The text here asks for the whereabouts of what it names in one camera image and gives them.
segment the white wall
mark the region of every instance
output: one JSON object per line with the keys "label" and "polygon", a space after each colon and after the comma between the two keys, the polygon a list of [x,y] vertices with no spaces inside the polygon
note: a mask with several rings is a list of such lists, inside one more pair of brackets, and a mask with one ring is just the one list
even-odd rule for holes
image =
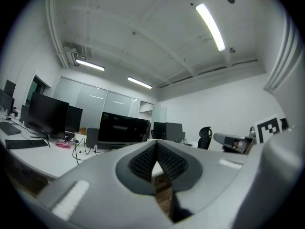
{"label": "white wall", "polygon": [[256,54],[269,74],[283,44],[285,9],[277,0],[261,0],[261,3],[264,3],[264,11],[257,14]]}
{"label": "white wall", "polygon": [[[147,89],[128,81],[128,73],[126,73],[124,69],[113,65],[110,66],[106,63],[104,63],[103,66],[105,66],[105,71],[96,70],[87,66],[72,66],[70,69],[62,68],[57,75],[54,84],[57,84],[59,78],[63,76],[71,80],[96,86],[152,104],[159,100],[156,89]],[[52,96],[53,92],[54,89],[48,92],[48,95]]]}
{"label": "white wall", "polygon": [[258,62],[242,63],[161,88],[160,100],[172,99],[263,73],[265,70]]}
{"label": "white wall", "polygon": [[[189,140],[198,141],[202,127],[213,133],[248,135],[250,127],[273,114],[284,113],[276,99],[263,90],[268,75],[262,74],[193,94],[160,102],[167,107],[167,122],[182,123]],[[221,151],[212,139],[210,150]]]}
{"label": "white wall", "polygon": [[16,84],[15,106],[25,103],[34,76],[53,87],[61,63],[49,34],[45,0],[33,0],[17,20],[2,52],[0,87],[6,80]]}

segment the floor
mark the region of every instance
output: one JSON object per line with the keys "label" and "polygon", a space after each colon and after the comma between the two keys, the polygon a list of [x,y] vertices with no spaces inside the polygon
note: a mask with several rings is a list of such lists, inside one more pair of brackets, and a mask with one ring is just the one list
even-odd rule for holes
{"label": "floor", "polygon": [[[19,161],[15,160],[8,153],[5,154],[6,172],[15,188],[23,190],[28,194],[36,197],[48,181],[45,177],[29,170]],[[169,217],[171,209],[172,187],[166,175],[160,175],[154,179],[156,189],[156,201],[164,213]]]}

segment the pink object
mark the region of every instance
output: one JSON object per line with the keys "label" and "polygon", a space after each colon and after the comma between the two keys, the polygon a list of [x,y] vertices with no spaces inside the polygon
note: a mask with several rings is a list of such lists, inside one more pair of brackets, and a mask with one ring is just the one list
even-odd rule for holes
{"label": "pink object", "polygon": [[70,142],[64,142],[64,141],[58,141],[55,145],[63,148],[71,148],[72,146]]}

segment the air vent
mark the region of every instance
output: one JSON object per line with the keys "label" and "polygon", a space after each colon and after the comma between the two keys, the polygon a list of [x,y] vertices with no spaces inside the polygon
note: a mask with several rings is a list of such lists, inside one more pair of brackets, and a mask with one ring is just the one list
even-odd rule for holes
{"label": "air vent", "polygon": [[164,87],[166,87],[166,86],[169,86],[169,84],[166,84],[166,85],[164,85],[164,86],[160,86],[160,88],[164,88]]}
{"label": "air vent", "polygon": [[251,62],[257,62],[257,59],[234,63],[231,67],[242,64],[242,63],[251,63]]}
{"label": "air vent", "polygon": [[180,79],[180,80],[178,80],[178,81],[175,81],[175,82],[173,82],[173,83],[182,82],[182,81],[185,81],[185,80],[190,79],[190,78],[192,78],[192,76],[185,77],[185,78]]}
{"label": "air vent", "polygon": [[207,74],[207,73],[214,72],[214,71],[218,71],[218,70],[222,70],[222,69],[225,69],[225,68],[226,68],[225,66],[218,67],[218,68],[215,68],[215,69],[212,69],[212,70],[209,70],[209,71],[201,72],[201,73],[199,73],[198,75]]}

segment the keyboard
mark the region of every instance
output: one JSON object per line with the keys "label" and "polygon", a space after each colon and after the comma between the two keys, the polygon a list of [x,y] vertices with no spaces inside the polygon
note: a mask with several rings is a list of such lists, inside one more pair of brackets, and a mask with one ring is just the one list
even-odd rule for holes
{"label": "keyboard", "polygon": [[48,144],[43,140],[5,140],[7,149],[21,149],[31,147],[44,147]]}
{"label": "keyboard", "polygon": [[0,129],[6,134],[6,135],[15,135],[21,133],[21,130],[14,127],[12,124],[7,122],[1,122],[0,123]]}

